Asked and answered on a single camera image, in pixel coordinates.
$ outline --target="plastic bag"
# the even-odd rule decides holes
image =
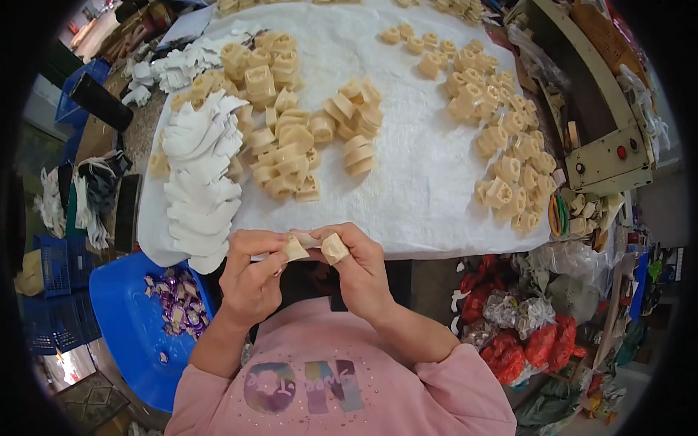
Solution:
[[[574,351],[574,338],[577,336],[577,323],[574,318],[558,313],[555,320],[558,323],[557,334],[548,360],[549,370],[553,372],[561,370],[570,361]]]
[[[552,242],[528,252],[531,267],[543,268],[556,274],[567,274],[585,285],[596,287],[606,295],[609,283],[608,270],[625,254],[625,232],[609,229],[609,238],[601,253],[580,241]]]
[[[671,148],[669,127],[654,111],[650,91],[625,64],[621,64],[621,75],[616,80],[618,80],[618,84],[630,104],[639,127],[652,145],[655,163],[659,163],[660,150],[670,150]]]
[[[557,326],[549,325],[533,332],[526,346],[526,359],[531,365],[542,368],[548,364],[557,331]]]
[[[506,292],[494,291],[487,298],[482,316],[501,329],[511,329],[519,319],[517,300]]]
[[[461,343],[473,344],[477,348],[477,352],[481,352],[492,342],[497,333],[499,333],[499,327],[488,323],[484,318],[480,318],[463,328]]]
[[[491,289],[491,287],[479,286],[466,297],[466,302],[463,304],[463,310],[461,311],[461,316],[466,324],[482,318],[482,309]]]
[[[507,32],[509,41],[521,51],[521,62],[528,75],[538,77],[546,83],[551,82],[564,92],[570,91],[570,79],[542,48],[527,38],[515,24],[510,25]]]
[[[501,384],[516,380],[526,366],[526,355],[519,334],[514,329],[499,333],[480,356]]]
[[[528,339],[531,333],[547,324],[555,324],[555,310],[550,303],[542,298],[533,297],[519,304],[516,328],[521,340]]]

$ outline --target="white cloth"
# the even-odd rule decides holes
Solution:
[[[550,228],[547,214],[526,236],[497,223],[491,211],[473,198],[475,182],[484,177],[487,163],[477,157],[473,141],[479,128],[451,121],[448,103],[436,81],[421,78],[403,44],[386,45],[377,35],[400,22],[410,23],[415,34],[436,32],[439,39],[463,47],[472,38],[484,43],[485,52],[498,57],[500,69],[514,70],[514,57],[489,40],[482,27],[474,29],[426,4],[397,8],[389,0],[366,0],[363,5],[321,6],[312,3],[278,3],[256,6],[213,20],[204,37],[216,39],[231,29],[256,26],[287,31],[298,40],[301,109],[320,109],[323,100],[337,93],[352,75],[368,76],[383,94],[380,108],[383,128],[373,140],[378,167],[363,177],[350,178],[343,167],[341,140],[318,148],[322,164],[315,172],[322,199],[296,203],[277,202],[248,179],[242,205],[232,224],[238,228],[288,231],[313,229],[353,221],[383,245],[386,258],[445,259],[463,255],[527,251],[546,243]],[[521,87],[517,83],[517,92]],[[170,115],[165,102],[157,132]],[[146,177],[140,203],[138,239],[143,251],[158,265],[186,259],[174,249],[164,232],[144,232],[164,225],[165,196],[162,183]]]

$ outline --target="red plastic bag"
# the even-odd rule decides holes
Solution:
[[[570,361],[574,350],[574,338],[577,336],[577,323],[574,318],[558,313],[555,320],[558,323],[557,336],[548,360],[548,369],[553,372],[562,369]]]
[[[526,359],[536,368],[541,368],[550,359],[550,351],[555,343],[557,326],[549,325],[534,331],[526,346]]]
[[[483,358],[501,384],[509,384],[524,371],[526,355],[519,334],[514,329],[499,333],[492,345],[482,350]]]
[[[492,292],[492,286],[489,284],[481,285],[466,297],[466,302],[463,304],[463,310],[461,311],[461,317],[466,324],[482,318],[482,309],[490,292]]]

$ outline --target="pink sweatshirt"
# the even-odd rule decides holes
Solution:
[[[469,344],[399,363],[369,323],[296,303],[260,325],[232,381],[189,365],[166,435],[513,435],[502,387]]]

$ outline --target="clear plastic bag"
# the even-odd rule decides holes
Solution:
[[[510,25],[507,32],[509,41],[518,46],[521,51],[521,62],[528,75],[538,77],[546,83],[553,83],[560,90],[569,92],[570,79],[542,48],[527,38],[515,24]]]

